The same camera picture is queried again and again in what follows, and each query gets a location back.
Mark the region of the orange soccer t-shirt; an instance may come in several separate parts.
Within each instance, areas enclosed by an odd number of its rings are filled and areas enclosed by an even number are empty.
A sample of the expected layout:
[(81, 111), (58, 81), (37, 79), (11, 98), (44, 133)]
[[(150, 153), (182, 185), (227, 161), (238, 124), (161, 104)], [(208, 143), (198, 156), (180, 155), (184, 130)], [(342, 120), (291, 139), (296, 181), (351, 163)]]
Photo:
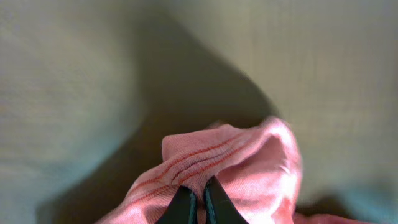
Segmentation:
[(197, 197), (197, 220), (206, 222), (203, 191), (215, 176), (248, 223), (346, 223), (336, 215), (295, 212), (302, 158), (290, 128), (271, 117), (253, 128), (214, 124), (162, 140), (162, 163), (141, 174), (123, 202), (102, 223), (155, 223), (180, 186)]

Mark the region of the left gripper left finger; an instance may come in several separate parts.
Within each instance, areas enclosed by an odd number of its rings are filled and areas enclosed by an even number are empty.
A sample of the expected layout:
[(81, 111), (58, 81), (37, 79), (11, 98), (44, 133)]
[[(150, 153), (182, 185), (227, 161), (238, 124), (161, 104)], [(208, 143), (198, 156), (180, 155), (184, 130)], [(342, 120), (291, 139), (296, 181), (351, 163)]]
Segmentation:
[(197, 224), (197, 197), (185, 186), (180, 186), (168, 207), (155, 224)]

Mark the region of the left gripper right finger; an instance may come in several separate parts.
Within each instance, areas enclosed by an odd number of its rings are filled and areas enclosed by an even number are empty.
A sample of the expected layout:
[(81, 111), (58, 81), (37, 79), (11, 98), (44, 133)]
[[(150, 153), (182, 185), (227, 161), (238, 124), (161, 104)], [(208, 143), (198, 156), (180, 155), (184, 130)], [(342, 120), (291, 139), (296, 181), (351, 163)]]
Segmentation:
[(248, 224), (215, 176), (211, 177), (205, 185), (203, 201), (206, 224)]

